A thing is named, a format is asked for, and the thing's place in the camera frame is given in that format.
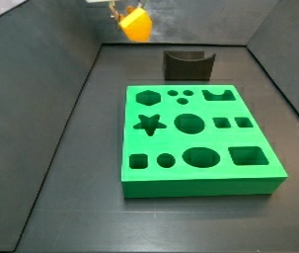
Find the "circular hole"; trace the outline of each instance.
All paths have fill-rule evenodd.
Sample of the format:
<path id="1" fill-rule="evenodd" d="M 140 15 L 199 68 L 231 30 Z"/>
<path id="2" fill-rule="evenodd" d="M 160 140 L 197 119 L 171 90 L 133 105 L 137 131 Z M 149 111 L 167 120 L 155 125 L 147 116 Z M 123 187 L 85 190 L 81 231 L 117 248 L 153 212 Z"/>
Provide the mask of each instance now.
<path id="1" fill-rule="evenodd" d="M 184 162 L 197 168 L 215 166 L 220 161 L 219 153 L 205 147 L 192 147 L 183 152 Z"/>
<path id="2" fill-rule="evenodd" d="M 169 168 L 175 164 L 175 158 L 171 154 L 160 154 L 156 158 L 156 163 L 159 164 L 160 167 L 163 168 Z"/>
<path id="3" fill-rule="evenodd" d="M 176 95 L 177 95 L 177 92 L 173 91 L 173 90 L 171 90 L 171 91 L 167 92 L 167 94 L 168 94 L 169 96 L 176 96 Z"/>
<path id="4" fill-rule="evenodd" d="M 184 94 L 185 96 L 192 96 L 192 95 L 193 95 L 193 92 L 189 91 L 189 90 L 184 90 L 184 91 L 183 91 L 183 94 Z"/>
<path id="5" fill-rule="evenodd" d="M 176 102 L 180 104 L 180 105 L 185 105 L 188 103 L 187 99 L 177 99 Z"/>
<path id="6" fill-rule="evenodd" d="M 175 127 L 184 133 L 199 133 L 204 126 L 204 121 L 196 115 L 184 114 L 175 118 Z"/>

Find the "orange object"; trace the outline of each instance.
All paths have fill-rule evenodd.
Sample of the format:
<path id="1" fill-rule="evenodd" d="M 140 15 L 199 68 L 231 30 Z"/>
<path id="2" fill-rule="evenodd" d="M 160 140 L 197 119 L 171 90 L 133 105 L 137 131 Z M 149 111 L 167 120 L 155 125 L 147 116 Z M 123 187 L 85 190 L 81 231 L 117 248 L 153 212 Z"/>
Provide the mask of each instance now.
<path id="1" fill-rule="evenodd" d="M 147 42 L 151 34 L 149 14 L 143 8 L 135 10 L 132 8 L 129 8 L 131 14 L 121 20 L 119 25 L 131 41 Z"/>
<path id="2" fill-rule="evenodd" d="M 136 8 L 133 6 L 128 6 L 127 7 L 127 13 L 131 14 L 133 11 L 136 10 Z"/>

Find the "green block side face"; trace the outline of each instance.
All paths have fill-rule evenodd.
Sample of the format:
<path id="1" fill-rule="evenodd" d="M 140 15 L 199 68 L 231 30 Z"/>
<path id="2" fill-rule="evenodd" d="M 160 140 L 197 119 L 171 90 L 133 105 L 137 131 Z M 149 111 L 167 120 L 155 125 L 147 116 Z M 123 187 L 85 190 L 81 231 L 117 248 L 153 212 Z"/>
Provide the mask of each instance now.
<path id="1" fill-rule="evenodd" d="M 271 194 L 285 178 L 233 85 L 128 87 L 125 198 Z"/>

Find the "hexagon-shaped hole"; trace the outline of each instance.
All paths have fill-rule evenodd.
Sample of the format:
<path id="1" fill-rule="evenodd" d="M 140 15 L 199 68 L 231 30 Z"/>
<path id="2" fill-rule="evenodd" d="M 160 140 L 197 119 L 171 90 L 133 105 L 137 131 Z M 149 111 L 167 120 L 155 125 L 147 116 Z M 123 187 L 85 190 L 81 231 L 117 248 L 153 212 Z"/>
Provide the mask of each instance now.
<path id="1" fill-rule="evenodd" d="M 143 91 L 136 95 L 136 102 L 145 106 L 152 106 L 160 102 L 160 95 L 155 91 Z"/>

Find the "oval hole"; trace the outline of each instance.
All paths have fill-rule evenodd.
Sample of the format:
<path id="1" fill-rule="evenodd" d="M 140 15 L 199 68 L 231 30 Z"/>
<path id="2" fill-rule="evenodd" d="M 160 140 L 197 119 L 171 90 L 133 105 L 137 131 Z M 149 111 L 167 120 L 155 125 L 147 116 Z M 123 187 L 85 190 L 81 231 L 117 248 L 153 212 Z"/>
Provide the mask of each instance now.
<path id="1" fill-rule="evenodd" d="M 160 154 L 156 158 L 156 163 L 163 168 L 169 168 L 175 164 L 175 158 L 171 154 Z"/>
<path id="2" fill-rule="evenodd" d="M 215 166 L 220 161 L 219 153 L 207 147 L 192 147 L 183 152 L 184 162 L 197 168 Z"/>

